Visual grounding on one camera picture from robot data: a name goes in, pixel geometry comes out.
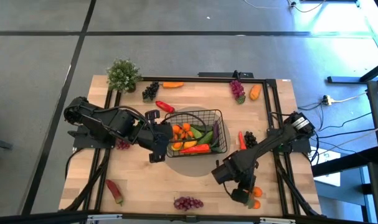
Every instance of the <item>green plant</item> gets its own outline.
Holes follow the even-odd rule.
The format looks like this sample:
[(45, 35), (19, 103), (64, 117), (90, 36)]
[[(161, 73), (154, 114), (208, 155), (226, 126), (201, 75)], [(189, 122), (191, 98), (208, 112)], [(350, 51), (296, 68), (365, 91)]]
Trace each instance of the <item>green plant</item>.
[(136, 82), (141, 81), (139, 68), (130, 60), (116, 59), (113, 66), (107, 69), (110, 88), (113, 90), (127, 91), (135, 87)]

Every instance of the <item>concrete floor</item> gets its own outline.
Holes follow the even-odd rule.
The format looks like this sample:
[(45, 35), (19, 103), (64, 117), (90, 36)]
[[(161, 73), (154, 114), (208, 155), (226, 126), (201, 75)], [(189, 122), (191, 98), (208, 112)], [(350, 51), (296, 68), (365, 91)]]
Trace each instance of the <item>concrete floor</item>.
[[(256, 1), (285, 7), (286, 1)], [(85, 1), (0, 0), (0, 30), (80, 30), (90, 4)], [(303, 4), (312, 8), (318, 3)], [(342, 18), (342, 11), (347, 16)], [(365, 90), (364, 85), (328, 85), (330, 75), (361, 76), (378, 65), (378, 48), (359, 8), (329, 3), (302, 14), (287, 8), (255, 9), (243, 1), (98, 1), (89, 30), (265, 30), (362, 32), (366, 37), (227, 37), (124, 36), (86, 37), (66, 103), (86, 96), (92, 75), (105, 74), (114, 58), (130, 58), (146, 76), (196, 76), (198, 72), (250, 71), (258, 78), (293, 80), (298, 105), (329, 94), (340, 100)], [(0, 215), (17, 214), (34, 162), (45, 138), (70, 65), (77, 37), (0, 37), (0, 139), (13, 143), (0, 149)], [(324, 110), (324, 126), (370, 112), (365, 96)], [(318, 125), (315, 111), (306, 115)], [(373, 127), (371, 116), (323, 135)], [(73, 129), (60, 119), (33, 212), (54, 212), (71, 155)], [(331, 138), (337, 144), (345, 138)], [(344, 148), (361, 151), (376, 145), (370, 136)], [(349, 205), (321, 198), (329, 217), (361, 220)]]

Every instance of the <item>wire basket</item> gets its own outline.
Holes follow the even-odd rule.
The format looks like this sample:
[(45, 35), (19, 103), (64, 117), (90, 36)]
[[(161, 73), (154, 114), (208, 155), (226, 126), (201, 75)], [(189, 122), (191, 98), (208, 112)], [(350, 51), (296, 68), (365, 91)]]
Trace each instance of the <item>wire basket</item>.
[[(179, 114), (177, 113), (168, 113), (165, 115), (165, 118), (170, 117), (171, 115)], [(201, 156), (201, 155), (209, 155), (209, 154), (220, 154), (227, 152), (227, 143), (226, 143), (226, 134), (225, 134), (225, 126), (224, 120), (222, 117), (222, 112), (220, 110), (199, 110), (199, 111), (182, 111), (181, 113), (189, 113), (199, 117), (207, 126), (213, 126), (215, 122), (218, 124), (219, 128), (219, 139), (217, 147), (219, 147), (218, 151), (211, 151), (208, 153), (200, 153), (200, 154), (183, 154), (179, 151), (173, 151), (171, 149), (172, 144), (168, 145), (167, 149), (167, 156), (168, 157), (184, 157), (184, 156)], [(197, 118), (189, 116), (187, 114), (181, 114), (175, 116), (169, 120), (171, 122), (171, 126), (175, 124), (182, 127), (184, 123), (189, 123), (190, 125), (200, 125), (203, 126), (202, 122), (199, 121)]]

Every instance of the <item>sticker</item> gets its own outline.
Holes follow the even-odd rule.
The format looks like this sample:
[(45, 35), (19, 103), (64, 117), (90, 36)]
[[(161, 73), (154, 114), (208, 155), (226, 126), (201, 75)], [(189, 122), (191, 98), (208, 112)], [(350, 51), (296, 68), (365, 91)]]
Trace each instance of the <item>sticker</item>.
[(304, 117), (300, 117), (299, 119), (297, 119), (296, 121), (294, 121), (293, 126), (295, 127), (295, 126), (299, 125), (304, 120), (305, 120)]
[(297, 127), (295, 127), (297, 130), (300, 130), (301, 128), (303, 128), (305, 125), (309, 124), (309, 121), (308, 120), (305, 120), (304, 122), (302, 122), (301, 124), (299, 124)]

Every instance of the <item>red pepper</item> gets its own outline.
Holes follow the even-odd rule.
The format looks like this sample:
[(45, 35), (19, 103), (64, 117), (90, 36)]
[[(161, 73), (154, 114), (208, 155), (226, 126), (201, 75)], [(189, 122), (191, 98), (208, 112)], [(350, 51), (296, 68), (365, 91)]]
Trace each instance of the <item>red pepper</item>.
[(168, 104), (162, 102), (162, 101), (156, 101), (156, 105), (161, 108), (163, 111), (168, 113), (173, 113), (175, 111), (175, 108), (172, 106), (169, 106)]
[(209, 144), (201, 144), (180, 151), (181, 153), (207, 153), (211, 152)]
[(120, 190), (118, 190), (117, 185), (113, 181), (108, 180), (108, 179), (106, 180), (106, 184), (111, 194), (113, 194), (115, 203), (120, 204), (122, 206), (122, 202), (124, 201), (124, 198), (122, 197)]
[(240, 150), (247, 149), (244, 143), (243, 133), (239, 132), (239, 140), (240, 140)]

